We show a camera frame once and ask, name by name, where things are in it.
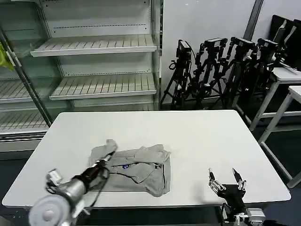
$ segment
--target gray floor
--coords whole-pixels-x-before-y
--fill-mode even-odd
[[[263,131],[264,128],[259,127],[253,134],[258,138]],[[300,137],[301,131],[279,132],[272,134],[267,141],[271,150],[292,175],[301,171]],[[26,161],[26,158],[0,161],[1,200]],[[291,195],[292,199],[288,202],[269,204],[264,209],[267,219],[276,220],[288,226],[299,226],[301,222],[299,208],[301,186],[291,189]],[[0,205],[0,215],[12,221],[16,226],[28,225],[28,212],[23,209],[8,209]],[[94,211],[92,219],[86,223],[90,225],[178,225],[213,222],[217,222],[214,208],[180,208],[99,210]]]

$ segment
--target camera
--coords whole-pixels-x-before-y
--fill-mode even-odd
[[[191,60],[191,48],[186,41],[178,41],[176,57],[184,60]]]
[[[271,41],[271,40],[267,40],[267,39],[258,39],[258,45],[261,48],[266,48],[269,49],[271,51],[276,51],[278,50],[278,43]]]
[[[236,37],[232,37],[231,38],[231,42],[234,43],[234,45],[237,46],[245,46],[248,49],[254,49],[255,47],[255,43],[246,39],[242,39],[242,38],[236,38]]]
[[[204,42],[204,47],[208,49],[214,49],[215,47],[219,47],[219,46],[226,47],[227,42],[228,39],[222,39],[222,38],[210,39]]]

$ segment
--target metal pole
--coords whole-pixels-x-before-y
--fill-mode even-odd
[[[30,79],[28,78],[28,76],[24,72],[24,70],[22,68],[22,65],[19,62],[17,56],[14,54],[13,50],[11,49],[9,39],[6,37],[4,31],[2,30],[1,27],[0,27],[0,41],[2,42],[3,47],[8,51],[8,53],[11,56],[13,56],[12,60],[16,65],[15,70],[16,70],[17,74],[19,75],[20,80],[22,81],[22,83],[26,87],[29,95],[31,96],[31,98],[32,98],[33,102],[35,103],[37,109],[39,110],[40,114],[44,118],[46,124],[50,127],[52,122],[53,122],[52,118],[51,118],[49,112],[47,111],[44,103],[41,101],[40,97],[38,96],[38,93],[34,89]]]
[[[252,9],[250,18],[249,18],[249,22],[248,22],[248,25],[246,27],[246,31],[244,34],[244,39],[247,39],[247,40],[252,39],[263,2],[264,2],[264,0],[255,0],[254,6]]]
[[[264,114],[265,110],[267,109],[267,107],[268,107],[268,105],[269,105],[271,99],[273,98],[273,96],[274,96],[274,94],[275,94],[275,92],[276,92],[276,90],[277,90],[279,84],[280,84],[280,82],[278,82],[278,81],[277,81],[277,82],[274,82],[274,83],[272,84],[271,88],[269,89],[268,94],[266,95],[266,97],[265,97],[265,99],[264,99],[262,105],[260,106],[260,109],[258,110],[258,112],[257,112],[257,114],[256,114],[256,116],[255,116],[255,118],[253,119],[253,121],[252,121],[252,123],[251,123],[251,125],[250,125],[250,128],[249,128],[249,129],[250,129],[251,131],[253,131],[253,130],[256,128],[256,126],[257,126],[259,120],[262,118],[262,115]]]
[[[291,93],[289,93],[286,96],[286,98],[284,99],[284,101],[282,102],[280,108],[277,111],[277,114],[274,116],[274,118],[269,123],[266,130],[264,131],[263,135],[259,139],[259,141],[258,141],[259,144],[262,142],[265,142],[267,140],[267,138],[269,137],[271,132],[273,132],[273,129],[277,126],[279,120],[281,119],[282,115],[284,114],[284,112],[286,111],[286,109],[288,108],[288,106],[290,105],[292,100],[293,100],[293,98],[291,97]]]
[[[287,183],[288,188],[293,188],[301,182],[301,172],[298,173],[290,182]]]

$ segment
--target yellow cloth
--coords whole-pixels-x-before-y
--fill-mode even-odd
[[[6,55],[6,52],[5,52],[1,42],[0,42],[0,67],[6,67],[10,70],[14,69],[14,66],[9,61],[8,56]]]

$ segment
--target white wall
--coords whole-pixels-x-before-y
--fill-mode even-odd
[[[253,34],[253,41],[267,38],[273,15],[301,20],[301,0],[264,0]]]
[[[255,0],[164,0],[162,95],[172,76],[178,40],[190,43],[195,53],[212,38],[243,37]]]

